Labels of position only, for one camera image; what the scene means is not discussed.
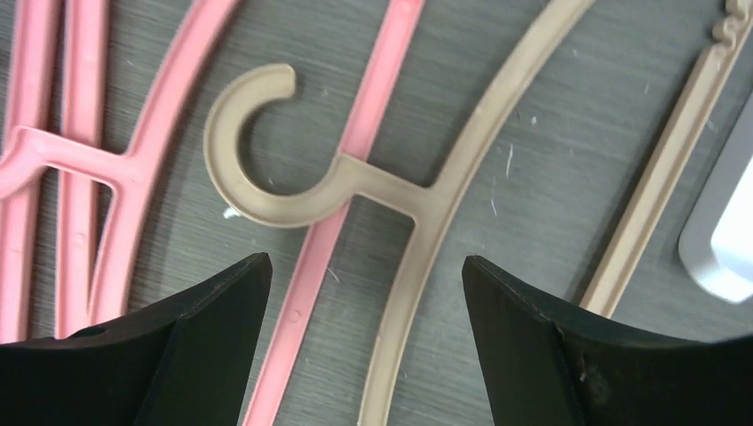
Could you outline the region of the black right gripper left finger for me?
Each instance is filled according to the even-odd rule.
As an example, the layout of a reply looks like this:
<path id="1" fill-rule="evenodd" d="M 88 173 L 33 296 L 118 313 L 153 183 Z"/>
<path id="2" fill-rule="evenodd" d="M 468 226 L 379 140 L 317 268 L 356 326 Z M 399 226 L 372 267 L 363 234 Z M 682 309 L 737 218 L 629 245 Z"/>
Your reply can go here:
<path id="1" fill-rule="evenodd" d="M 2 424 L 236 424 L 272 275 L 257 253 L 68 338 L 3 345 Z"/>

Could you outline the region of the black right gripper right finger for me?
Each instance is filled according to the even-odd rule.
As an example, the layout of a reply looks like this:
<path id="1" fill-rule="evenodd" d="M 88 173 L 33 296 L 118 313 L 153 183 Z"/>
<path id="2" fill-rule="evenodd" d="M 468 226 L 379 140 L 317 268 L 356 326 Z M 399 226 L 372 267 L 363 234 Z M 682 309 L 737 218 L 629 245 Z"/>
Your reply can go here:
<path id="1" fill-rule="evenodd" d="M 752 339 L 702 343 L 606 319 L 482 256 L 462 270 L 497 425 L 749 425 Z"/>

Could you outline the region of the beige plastic hanger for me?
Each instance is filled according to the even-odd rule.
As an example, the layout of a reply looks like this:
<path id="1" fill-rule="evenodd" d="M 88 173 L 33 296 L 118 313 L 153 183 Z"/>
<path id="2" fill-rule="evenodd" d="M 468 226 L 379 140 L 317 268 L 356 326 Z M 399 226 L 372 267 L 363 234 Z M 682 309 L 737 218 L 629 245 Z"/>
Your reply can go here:
<path id="1" fill-rule="evenodd" d="M 414 221 L 374 343 L 359 424 L 387 423 L 416 309 L 456 210 L 513 108 L 590 7 L 588 1 L 547 4 L 487 87 L 436 181 L 427 187 L 368 164 L 358 148 L 359 142 L 377 131 L 390 95 L 386 89 L 360 90 L 340 149 L 324 178 L 312 189 L 294 195 L 261 189 L 247 176 L 237 156 L 238 138 L 247 119 L 264 105 L 294 94 L 297 78 L 293 68 L 271 64 L 253 69 L 236 78 L 215 100 L 204 128 L 203 152 L 220 196 L 242 216 L 260 224 L 309 229 L 283 306 L 285 312 L 312 311 L 316 294 L 305 276 L 321 273 L 327 266 L 337 238 L 334 223 L 345 216 L 353 197 L 366 197 Z M 712 31 L 714 42 L 702 52 L 686 81 L 583 296 L 583 308 L 604 317 L 614 312 L 751 29 L 751 2 L 726 2 L 725 17 Z"/>

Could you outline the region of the white metal clothes rack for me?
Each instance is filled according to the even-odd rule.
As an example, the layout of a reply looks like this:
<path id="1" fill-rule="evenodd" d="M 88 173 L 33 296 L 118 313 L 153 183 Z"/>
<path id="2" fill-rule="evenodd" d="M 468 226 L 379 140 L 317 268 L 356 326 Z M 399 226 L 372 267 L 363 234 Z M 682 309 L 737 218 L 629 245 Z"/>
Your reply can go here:
<path id="1" fill-rule="evenodd" d="M 730 304 L 752 297 L 752 99 L 720 152 L 678 240 L 694 282 Z"/>

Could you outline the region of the pink plastic hanger middle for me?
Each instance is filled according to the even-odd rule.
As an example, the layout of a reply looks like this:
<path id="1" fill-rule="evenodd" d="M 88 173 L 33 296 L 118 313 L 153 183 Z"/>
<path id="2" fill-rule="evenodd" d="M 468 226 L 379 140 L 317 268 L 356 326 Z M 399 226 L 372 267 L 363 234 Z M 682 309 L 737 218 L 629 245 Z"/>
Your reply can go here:
<path id="1" fill-rule="evenodd" d="M 66 2 L 60 134 L 90 146 L 102 136 L 110 3 Z M 96 256 L 97 185 L 59 173 L 55 331 L 66 338 L 88 326 L 88 295 Z"/>

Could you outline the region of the pink plastic hanger left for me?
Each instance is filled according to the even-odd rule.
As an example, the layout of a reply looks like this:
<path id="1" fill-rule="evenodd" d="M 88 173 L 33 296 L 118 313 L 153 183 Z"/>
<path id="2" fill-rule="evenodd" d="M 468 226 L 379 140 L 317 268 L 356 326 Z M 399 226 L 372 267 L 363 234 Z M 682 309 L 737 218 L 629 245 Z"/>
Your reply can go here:
<path id="1" fill-rule="evenodd" d="M 18 1 L 12 38 L 1 163 L 1 342 L 28 330 L 40 169 L 16 131 L 49 117 L 61 1 Z"/>

